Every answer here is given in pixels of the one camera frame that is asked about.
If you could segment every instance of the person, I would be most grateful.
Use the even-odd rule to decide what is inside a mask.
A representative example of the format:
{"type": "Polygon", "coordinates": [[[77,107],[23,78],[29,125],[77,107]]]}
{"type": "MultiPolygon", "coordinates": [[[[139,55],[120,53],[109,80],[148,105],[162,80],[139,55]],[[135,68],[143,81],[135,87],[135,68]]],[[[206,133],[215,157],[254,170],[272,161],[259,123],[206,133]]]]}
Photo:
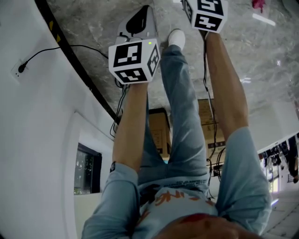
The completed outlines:
{"type": "Polygon", "coordinates": [[[285,156],[286,163],[288,165],[288,169],[290,175],[294,178],[293,182],[297,183],[299,180],[298,176],[298,150],[295,136],[289,138],[289,146],[290,150],[285,156]]]}
{"type": "Polygon", "coordinates": [[[168,41],[161,71],[173,117],[169,162],[163,162],[151,137],[148,84],[133,84],[114,140],[114,162],[101,203],[85,222],[82,238],[259,239],[271,212],[271,197],[250,135],[240,78],[220,35],[209,33],[206,53],[214,107],[227,148],[214,204],[206,196],[205,139],[182,54],[185,34],[176,29],[168,41]]]}

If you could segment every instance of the electrical wall outlet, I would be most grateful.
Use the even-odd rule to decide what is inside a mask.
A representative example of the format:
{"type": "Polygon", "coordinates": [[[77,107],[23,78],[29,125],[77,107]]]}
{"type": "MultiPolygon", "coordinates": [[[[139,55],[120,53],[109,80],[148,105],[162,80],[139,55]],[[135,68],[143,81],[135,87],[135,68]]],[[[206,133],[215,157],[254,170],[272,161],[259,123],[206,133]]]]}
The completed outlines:
{"type": "Polygon", "coordinates": [[[14,65],[14,67],[12,68],[10,74],[11,76],[17,81],[17,82],[21,82],[22,79],[24,78],[25,74],[26,74],[26,70],[27,67],[25,68],[25,71],[23,73],[19,72],[19,67],[20,65],[22,65],[23,62],[21,60],[18,60],[18,62],[14,65]]]}

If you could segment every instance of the leg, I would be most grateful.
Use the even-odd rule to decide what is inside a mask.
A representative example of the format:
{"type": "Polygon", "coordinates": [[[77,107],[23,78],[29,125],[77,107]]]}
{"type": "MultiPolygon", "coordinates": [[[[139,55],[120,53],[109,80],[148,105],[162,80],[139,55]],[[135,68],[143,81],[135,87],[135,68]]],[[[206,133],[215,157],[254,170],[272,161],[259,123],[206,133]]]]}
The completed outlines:
{"type": "Polygon", "coordinates": [[[161,70],[173,117],[172,151],[167,177],[207,175],[199,106],[188,64],[180,47],[171,45],[165,51],[161,70]]]}
{"type": "Polygon", "coordinates": [[[146,106],[145,137],[143,146],[142,162],[140,166],[139,184],[151,182],[164,178],[166,174],[166,164],[163,162],[155,143],[153,141],[149,126],[149,102],[146,106]]]}

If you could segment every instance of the sleeve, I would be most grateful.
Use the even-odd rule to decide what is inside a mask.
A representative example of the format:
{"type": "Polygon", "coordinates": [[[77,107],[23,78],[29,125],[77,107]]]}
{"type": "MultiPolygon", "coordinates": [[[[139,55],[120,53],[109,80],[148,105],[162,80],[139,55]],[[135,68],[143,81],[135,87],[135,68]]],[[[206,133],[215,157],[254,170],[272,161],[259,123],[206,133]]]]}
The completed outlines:
{"type": "Polygon", "coordinates": [[[232,133],[227,141],[216,208],[219,216],[261,234],[271,213],[269,183],[248,127],[232,133]]]}
{"type": "Polygon", "coordinates": [[[83,239],[129,237],[139,219],[137,173],[116,163],[104,188],[101,203],[85,222],[83,239]]]}

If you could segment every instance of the shoe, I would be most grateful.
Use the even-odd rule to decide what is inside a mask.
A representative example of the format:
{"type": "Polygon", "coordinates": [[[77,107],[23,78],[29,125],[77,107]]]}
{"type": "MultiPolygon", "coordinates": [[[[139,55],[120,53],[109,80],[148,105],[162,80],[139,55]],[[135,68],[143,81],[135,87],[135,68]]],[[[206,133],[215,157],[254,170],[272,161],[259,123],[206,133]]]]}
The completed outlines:
{"type": "Polygon", "coordinates": [[[184,49],[186,42],[185,33],[180,29],[173,30],[169,37],[168,37],[168,45],[176,45],[181,48],[181,50],[184,49]]]}

